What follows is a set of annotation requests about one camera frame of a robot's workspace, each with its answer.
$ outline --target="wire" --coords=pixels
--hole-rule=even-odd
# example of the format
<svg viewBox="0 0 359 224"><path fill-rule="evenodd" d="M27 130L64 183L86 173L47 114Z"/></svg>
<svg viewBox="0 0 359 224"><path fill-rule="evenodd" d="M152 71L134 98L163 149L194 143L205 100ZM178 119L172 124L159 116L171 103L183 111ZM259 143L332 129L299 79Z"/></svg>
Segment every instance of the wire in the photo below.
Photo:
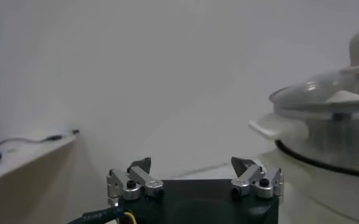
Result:
<svg viewBox="0 0 359 224"><path fill-rule="evenodd" d="M130 213L130 212L124 212L124 215L128 216L128 217L131 219L132 224L137 224L136 218L135 218L135 216L134 216L132 213Z"/></svg>
<svg viewBox="0 0 359 224"><path fill-rule="evenodd" d="M26 143L31 143L31 144L39 144L39 143L44 142L44 139L33 140L33 139L28 139L28 138L7 138L7 139L0 141L0 146L5 143L8 143L8 142L26 142Z"/></svg>
<svg viewBox="0 0 359 224"><path fill-rule="evenodd" d="M79 133L79 130L72 130L71 135L76 135ZM36 140L36 139L28 139L28 138L7 138L0 141L0 146L8 143L8 142L26 142L30 144L40 144L44 142L57 141L67 137L68 135L50 135L44 139Z"/></svg>

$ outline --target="screw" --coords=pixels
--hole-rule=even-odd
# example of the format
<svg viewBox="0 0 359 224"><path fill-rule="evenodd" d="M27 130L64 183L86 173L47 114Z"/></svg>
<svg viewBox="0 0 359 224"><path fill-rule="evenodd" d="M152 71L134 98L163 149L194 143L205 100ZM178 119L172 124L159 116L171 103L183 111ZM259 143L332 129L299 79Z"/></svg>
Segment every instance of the screw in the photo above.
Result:
<svg viewBox="0 0 359 224"><path fill-rule="evenodd" d="M270 181L265 179L265 178L262 178L260 181L259 181L259 186L261 187L268 187L270 184Z"/></svg>
<svg viewBox="0 0 359 224"><path fill-rule="evenodd" d="M156 196L156 199L158 199L158 200L162 199L165 196L165 190L157 189L155 191L155 196Z"/></svg>
<svg viewBox="0 0 359 224"><path fill-rule="evenodd" d="M128 189L133 189L133 188L136 188L136 182L134 180L129 180L127 183L126 183L126 188Z"/></svg>
<svg viewBox="0 0 359 224"><path fill-rule="evenodd" d="M232 196L232 198L234 200L239 200L240 199L240 193L241 193L241 190L238 187L234 187L230 191L230 194L231 194L231 196Z"/></svg>

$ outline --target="glass lid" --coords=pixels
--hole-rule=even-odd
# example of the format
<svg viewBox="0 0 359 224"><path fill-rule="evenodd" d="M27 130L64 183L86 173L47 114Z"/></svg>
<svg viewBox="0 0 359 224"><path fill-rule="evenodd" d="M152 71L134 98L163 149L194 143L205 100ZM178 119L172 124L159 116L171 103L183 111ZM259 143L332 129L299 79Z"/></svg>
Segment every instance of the glass lid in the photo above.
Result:
<svg viewBox="0 0 359 224"><path fill-rule="evenodd" d="M270 101L275 107L287 110L359 111L359 33L350 41L350 60L349 67L274 92Z"/></svg>

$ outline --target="pot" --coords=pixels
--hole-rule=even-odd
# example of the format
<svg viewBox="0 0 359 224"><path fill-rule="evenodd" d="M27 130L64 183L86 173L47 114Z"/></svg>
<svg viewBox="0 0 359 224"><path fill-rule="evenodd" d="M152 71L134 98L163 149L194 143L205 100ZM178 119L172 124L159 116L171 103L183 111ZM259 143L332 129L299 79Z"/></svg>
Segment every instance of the pot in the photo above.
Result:
<svg viewBox="0 0 359 224"><path fill-rule="evenodd" d="M269 97L274 112L249 123L294 158L359 177L359 33L350 66L287 86Z"/></svg>

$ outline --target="white countertop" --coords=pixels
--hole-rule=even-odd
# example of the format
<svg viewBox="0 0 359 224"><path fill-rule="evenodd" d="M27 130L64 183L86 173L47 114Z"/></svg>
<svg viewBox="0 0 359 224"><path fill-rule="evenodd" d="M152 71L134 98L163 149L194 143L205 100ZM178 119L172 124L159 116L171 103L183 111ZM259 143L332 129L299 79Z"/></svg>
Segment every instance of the white countertop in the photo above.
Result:
<svg viewBox="0 0 359 224"><path fill-rule="evenodd" d="M69 136L54 142L18 144L18 147L11 150L0 150L2 152L2 159L0 160L0 178L36 159L63 148L74 140L75 136Z"/></svg>

